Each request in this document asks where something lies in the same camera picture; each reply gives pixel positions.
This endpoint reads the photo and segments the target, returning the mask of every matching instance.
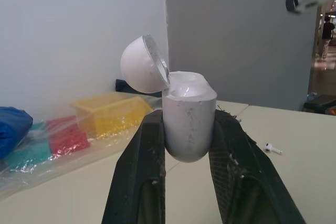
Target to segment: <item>earbud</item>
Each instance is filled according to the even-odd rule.
[[[278,153],[278,154],[282,154],[282,151],[279,150],[279,149],[276,149],[274,148],[271,144],[267,143],[265,145],[265,148],[264,148],[264,151],[267,152],[267,153],[270,153],[270,152],[275,152],[275,153]]]

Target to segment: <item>clear plastic packaging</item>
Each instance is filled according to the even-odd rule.
[[[111,92],[70,106],[70,115],[34,122],[0,160],[0,200],[122,151],[143,117],[161,108],[161,98]]]

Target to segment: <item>gray wall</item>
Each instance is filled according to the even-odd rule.
[[[316,9],[285,0],[166,0],[170,70],[199,72],[225,101],[297,110],[309,82]]]
[[[0,106],[46,120],[113,90],[133,40],[167,56],[165,14],[164,0],[0,0]]]

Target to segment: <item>blue bag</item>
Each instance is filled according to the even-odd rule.
[[[0,160],[28,134],[33,118],[23,110],[0,107]]]

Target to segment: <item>floor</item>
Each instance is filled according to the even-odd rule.
[[[326,59],[315,58],[311,92],[336,95],[336,46],[330,46]]]

